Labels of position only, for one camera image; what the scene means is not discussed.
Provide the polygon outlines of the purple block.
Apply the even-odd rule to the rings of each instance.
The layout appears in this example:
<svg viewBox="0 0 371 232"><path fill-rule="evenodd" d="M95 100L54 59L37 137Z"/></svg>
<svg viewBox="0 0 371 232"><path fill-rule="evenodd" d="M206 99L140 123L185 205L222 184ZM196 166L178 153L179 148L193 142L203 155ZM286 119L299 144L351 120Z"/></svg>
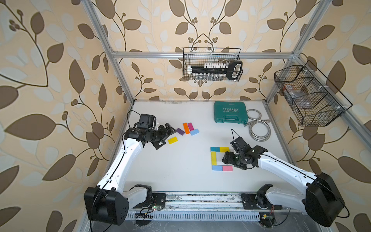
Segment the purple block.
<svg viewBox="0 0 371 232"><path fill-rule="evenodd" d="M177 131L177 133L179 133L181 136L183 136L183 135L185 134L185 132L184 132L182 129L180 129L180 128L177 128L176 131Z"/></svg>

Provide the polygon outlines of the pink block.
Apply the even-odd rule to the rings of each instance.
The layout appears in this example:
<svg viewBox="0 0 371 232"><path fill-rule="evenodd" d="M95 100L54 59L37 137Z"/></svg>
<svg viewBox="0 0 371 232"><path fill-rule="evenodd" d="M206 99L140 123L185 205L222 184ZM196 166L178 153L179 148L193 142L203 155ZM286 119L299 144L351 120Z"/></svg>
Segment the pink block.
<svg viewBox="0 0 371 232"><path fill-rule="evenodd" d="M232 171L233 171L233 166L230 166L230 165L223 165L223 166L222 166L222 171L223 171L223 172L232 172Z"/></svg>

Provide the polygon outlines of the large yellow block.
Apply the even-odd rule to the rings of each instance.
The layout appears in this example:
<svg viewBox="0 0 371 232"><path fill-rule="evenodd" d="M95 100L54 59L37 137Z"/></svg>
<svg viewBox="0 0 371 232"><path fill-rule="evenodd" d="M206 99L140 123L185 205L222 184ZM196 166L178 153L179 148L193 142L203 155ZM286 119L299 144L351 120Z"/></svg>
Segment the large yellow block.
<svg viewBox="0 0 371 232"><path fill-rule="evenodd" d="M178 141L177 137L173 137L173 138L168 139L169 144L176 143L177 141Z"/></svg>

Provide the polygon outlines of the small yellow block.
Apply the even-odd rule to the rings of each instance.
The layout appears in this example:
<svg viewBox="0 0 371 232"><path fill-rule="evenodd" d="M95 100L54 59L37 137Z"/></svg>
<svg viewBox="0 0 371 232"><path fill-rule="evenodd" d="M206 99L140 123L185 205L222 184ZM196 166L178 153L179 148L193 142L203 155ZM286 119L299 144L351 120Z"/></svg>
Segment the small yellow block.
<svg viewBox="0 0 371 232"><path fill-rule="evenodd" d="M226 153L226 152L230 152L230 148L225 148L225 147L220 147L219 148L219 153Z"/></svg>

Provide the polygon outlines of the long yellow block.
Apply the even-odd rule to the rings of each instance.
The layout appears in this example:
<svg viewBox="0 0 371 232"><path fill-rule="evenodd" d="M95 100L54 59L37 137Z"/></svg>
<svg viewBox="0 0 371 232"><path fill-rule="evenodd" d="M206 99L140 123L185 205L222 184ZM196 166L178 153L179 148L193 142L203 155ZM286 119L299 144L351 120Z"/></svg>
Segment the long yellow block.
<svg viewBox="0 0 371 232"><path fill-rule="evenodd" d="M212 165L217 165L217 158L216 158L216 152L211 152L211 159L212 159Z"/></svg>

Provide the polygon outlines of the teal block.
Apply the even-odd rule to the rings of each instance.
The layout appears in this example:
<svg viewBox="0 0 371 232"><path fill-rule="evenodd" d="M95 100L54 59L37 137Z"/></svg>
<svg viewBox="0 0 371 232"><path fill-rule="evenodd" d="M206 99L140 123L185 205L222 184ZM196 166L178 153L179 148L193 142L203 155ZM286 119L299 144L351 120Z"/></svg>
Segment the teal block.
<svg viewBox="0 0 371 232"><path fill-rule="evenodd" d="M220 152L220 147L210 147L211 152Z"/></svg>

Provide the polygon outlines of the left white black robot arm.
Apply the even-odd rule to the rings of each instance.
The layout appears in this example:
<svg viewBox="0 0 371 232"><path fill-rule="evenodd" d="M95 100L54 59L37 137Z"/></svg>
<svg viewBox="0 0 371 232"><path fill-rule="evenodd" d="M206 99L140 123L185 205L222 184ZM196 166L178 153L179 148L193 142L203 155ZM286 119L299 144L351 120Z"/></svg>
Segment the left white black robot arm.
<svg viewBox="0 0 371 232"><path fill-rule="evenodd" d="M111 167L96 187L88 187L84 200L90 222L121 225L128 212L140 206L155 209L156 200L151 186L137 184L128 191L124 185L130 167L147 143L158 150L176 130L169 124L157 125L153 115L141 114L139 121L129 127L122 136L122 148Z"/></svg>

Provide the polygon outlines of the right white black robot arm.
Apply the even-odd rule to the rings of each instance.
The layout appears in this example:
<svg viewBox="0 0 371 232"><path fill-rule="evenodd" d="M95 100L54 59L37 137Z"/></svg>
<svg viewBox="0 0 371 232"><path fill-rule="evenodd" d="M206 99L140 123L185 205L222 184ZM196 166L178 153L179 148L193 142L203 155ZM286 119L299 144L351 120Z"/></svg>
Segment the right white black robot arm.
<svg viewBox="0 0 371 232"><path fill-rule="evenodd" d="M295 191L291 191L265 184L253 199L248 200L251 206L260 209L271 209L274 206L295 209L324 227L330 227L346 207L335 182L326 173L317 175L302 170L263 147L252 148L241 137L234 139L231 145L234 151L224 153L223 163L242 170L266 170L295 188Z"/></svg>

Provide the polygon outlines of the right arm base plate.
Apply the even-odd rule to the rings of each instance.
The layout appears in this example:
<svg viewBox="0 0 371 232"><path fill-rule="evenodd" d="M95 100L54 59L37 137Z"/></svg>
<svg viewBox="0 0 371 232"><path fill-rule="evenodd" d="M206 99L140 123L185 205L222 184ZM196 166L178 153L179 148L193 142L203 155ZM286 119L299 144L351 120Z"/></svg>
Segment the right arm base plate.
<svg viewBox="0 0 371 232"><path fill-rule="evenodd" d="M242 193L241 199L245 210L281 210L280 205L272 205L265 195L256 193Z"/></svg>

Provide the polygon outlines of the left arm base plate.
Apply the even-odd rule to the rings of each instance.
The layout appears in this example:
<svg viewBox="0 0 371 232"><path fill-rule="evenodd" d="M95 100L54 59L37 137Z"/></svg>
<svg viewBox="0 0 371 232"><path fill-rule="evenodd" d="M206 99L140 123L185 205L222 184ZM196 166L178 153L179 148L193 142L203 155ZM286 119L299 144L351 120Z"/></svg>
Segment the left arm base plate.
<svg viewBox="0 0 371 232"><path fill-rule="evenodd" d="M150 194L150 197L147 197L147 199L142 202L138 203L136 205L130 206L130 208L134 209L154 209L154 210L162 210L166 205L166 193L163 192L155 192Z"/></svg>

